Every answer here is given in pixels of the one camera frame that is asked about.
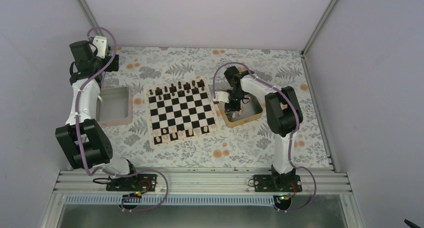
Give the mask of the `light wooden corner rook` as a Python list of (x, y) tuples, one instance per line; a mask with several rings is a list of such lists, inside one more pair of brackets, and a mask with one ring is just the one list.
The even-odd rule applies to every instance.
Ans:
[(215, 132), (217, 130), (216, 125), (215, 124), (210, 125), (209, 130), (210, 130), (210, 132)]

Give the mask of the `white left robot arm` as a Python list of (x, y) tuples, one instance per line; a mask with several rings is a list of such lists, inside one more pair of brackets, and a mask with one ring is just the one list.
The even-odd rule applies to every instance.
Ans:
[(112, 49), (102, 36), (78, 41), (69, 47), (74, 57), (69, 69), (72, 107), (65, 126), (55, 130), (55, 137), (72, 168), (101, 167), (110, 163), (113, 150), (96, 121), (102, 81), (98, 71), (106, 64), (109, 64), (106, 71), (117, 71), (119, 56), (111, 55)]

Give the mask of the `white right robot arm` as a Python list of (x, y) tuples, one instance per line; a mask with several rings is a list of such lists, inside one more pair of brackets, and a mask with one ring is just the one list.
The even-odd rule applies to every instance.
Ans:
[(240, 111), (247, 94), (264, 98), (267, 124), (275, 137), (270, 183), (274, 190), (284, 191), (295, 180), (292, 146), (303, 121), (294, 88), (272, 86), (248, 70), (239, 72), (235, 66), (227, 68), (224, 76), (231, 86), (224, 105), (226, 112)]

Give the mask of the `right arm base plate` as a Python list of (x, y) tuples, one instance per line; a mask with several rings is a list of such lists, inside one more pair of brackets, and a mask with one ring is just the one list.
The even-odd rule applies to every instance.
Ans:
[(299, 175), (257, 174), (253, 176), (255, 192), (302, 192)]

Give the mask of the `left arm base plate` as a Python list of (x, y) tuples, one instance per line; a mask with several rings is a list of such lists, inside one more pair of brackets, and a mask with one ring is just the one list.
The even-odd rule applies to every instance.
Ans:
[(156, 174), (138, 174), (128, 178), (109, 178), (106, 185), (107, 191), (145, 192), (155, 191), (157, 182)]

